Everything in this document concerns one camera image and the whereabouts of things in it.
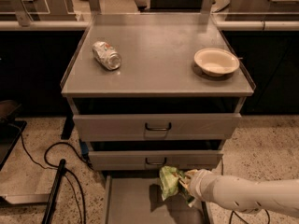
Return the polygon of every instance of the cord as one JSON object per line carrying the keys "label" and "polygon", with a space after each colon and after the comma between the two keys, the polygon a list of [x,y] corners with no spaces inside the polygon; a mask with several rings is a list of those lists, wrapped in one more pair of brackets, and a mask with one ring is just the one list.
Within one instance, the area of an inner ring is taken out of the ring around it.
{"label": "cord", "polygon": [[[67,143],[67,142],[57,142],[57,143],[51,145],[50,147],[48,147],[48,148],[46,149],[46,152],[45,152],[45,154],[44,154],[44,161],[45,161],[45,163],[46,163],[47,165],[51,166],[51,168],[49,168],[49,167],[44,167],[44,166],[43,166],[42,164],[40,164],[39,162],[35,161],[35,160],[33,159],[33,157],[30,155],[30,153],[28,152],[28,150],[27,150],[27,148],[26,148],[26,146],[25,146],[24,140],[23,140],[23,136],[22,136],[22,130],[21,130],[21,128],[18,127],[17,125],[12,124],[12,123],[9,123],[8,125],[11,126],[11,127],[14,127],[14,128],[16,128],[16,129],[19,130],[20,135],[21,135],[21,145],[22,145],[24,151],[26,152],[26,154],[28,155],[28,157],[30,158],[30,160],[31,160],[34,164],[40,166],[41,168],[43,168],[43,169],[45,169],[45,170],[46,170],[46,169],[57,170],[57,169],[58,169],[58,166],[49,163],[49,161],[47,160],[47,154],[48,154],[48,152],[49,152],[53,147],[55,147],[55,146],[58,146],[58,145],[67,145],[68,147],[71,147],[71,148],[73,149],[73,151],[75,152],[75,154],[77,155],[77,157],[78,157],[81,161],[83,161],[85,164],[87,164],[87,166],[88,166],[90,169],[92,169],[92,168],[88,165],[88,163],[87,163],[85,160],[83,160],[83,159],[79,156],[79,154],[76,152],[75,148],[74,148],[73,146],[71,146],[71,145],[70,145],[69,143]],[[79,215],[80,215],[80,223],[86,224],[86,203],[85,203],[85,197],[84,197],[83,188],[82,188],[81,184],[79,183],[79,180],[78,180],[77,176],[76,176],[73,172],[71,172],[69,169],[65,168],[65,170],[66,170],[65,173],[69,173],[69,174],[71,174],[71,175],[75,178],[75,180],[76,180],[76,182],[77,182],[77,184],[78,184],[78,187],[79,187],[79,190],[80,190],[80,194],[81,194],[81,198],[82,198],[83,216],[82,216],[81,210],[80,210],[79,205],[78,205],[78,199],[77,199],[77,196],[76,196],[75,189],[74,189],[72,183],[70,182],[69,178],[68,178],[66,175],[64,175],[64,177],[67,179],[67,181],[68,181],[69,184],[71,185],[71,188],[72,188],[72,190],[73,190],[73,192],[74,192],[75,201],[76,201],[76,204],[77,204],[77,207],[78,207],[78,211],[79,211]]]}
{"label": "cord", "polygon": [[[269,214],[269,212],[267,211],[267,210],[265,210],[264,209],[264,211],[265,211],[265,213],[267,214],[267,216],[268,216],[268,222],[267,222],[267,224],[270,224],[270,222],[271,222],[271,217],[270,217],[270,214]],[[229,219],[229,224],[232,224],[232,221],[233,221],[233,216],[234,215],[236,215],[243,223],[245,223],[245,224],[249,224],[245,219],[243,219],[237,212],[235,212],[235,211],[232,211],[232,213],[231,213],[231,215],[230,215],[230,219]]]}

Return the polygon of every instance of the drawer handle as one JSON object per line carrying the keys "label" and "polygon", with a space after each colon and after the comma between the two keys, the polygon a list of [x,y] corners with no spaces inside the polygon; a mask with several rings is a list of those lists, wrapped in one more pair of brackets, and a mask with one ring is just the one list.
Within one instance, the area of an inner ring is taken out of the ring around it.
{"label": "drawer handle", "polygon": [[167,162],[167,158],[164,158],[163,162],[149,162],[148,158],[146,158],[146,164],[147,165],[165,165]]}
{"label": "drawer handle", "polygon": [[148,125],[148,123],[146,123],[146,130],[148,131],[169,131],[171,129],[171,123],[168,123],[168,127],[166,128],[152,128]]}

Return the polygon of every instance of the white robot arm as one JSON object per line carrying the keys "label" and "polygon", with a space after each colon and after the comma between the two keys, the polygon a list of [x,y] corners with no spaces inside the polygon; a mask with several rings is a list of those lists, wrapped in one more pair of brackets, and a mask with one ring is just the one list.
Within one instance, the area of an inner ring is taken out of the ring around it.
{"label": "white robot arm", "polygon": [[192,175],[188,191],[197,200],[229,210],[257,213],[266,209],[299,217],[299,179],[252,182],[199,170]]}

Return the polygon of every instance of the black cabinet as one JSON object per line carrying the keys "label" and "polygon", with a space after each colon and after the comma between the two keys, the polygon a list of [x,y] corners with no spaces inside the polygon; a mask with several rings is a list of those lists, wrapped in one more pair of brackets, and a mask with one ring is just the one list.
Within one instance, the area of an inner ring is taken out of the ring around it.
{"label": "black cabinet", "polygon": [[299,113],[299,32],[222,31],[256,84],[242,113]]}
{"label": "black cabinet", "polygon": [[0,32],[0,100],[23,115],[65,115],[60,81],[84,31]]}

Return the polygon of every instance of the closed drawer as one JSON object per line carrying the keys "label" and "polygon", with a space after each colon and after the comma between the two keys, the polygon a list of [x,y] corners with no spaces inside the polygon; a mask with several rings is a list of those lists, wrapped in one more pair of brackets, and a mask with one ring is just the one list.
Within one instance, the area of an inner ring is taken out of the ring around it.
{"label": "closed drawer", "polygon": [[222,153],[218,150],[91,151],[94,170],[150,170],[164,165],[179,169],[213,169]]}
{"label": "closed drawer", "polygon": [[239,114],[75,115],[83,141],[227,139]]}

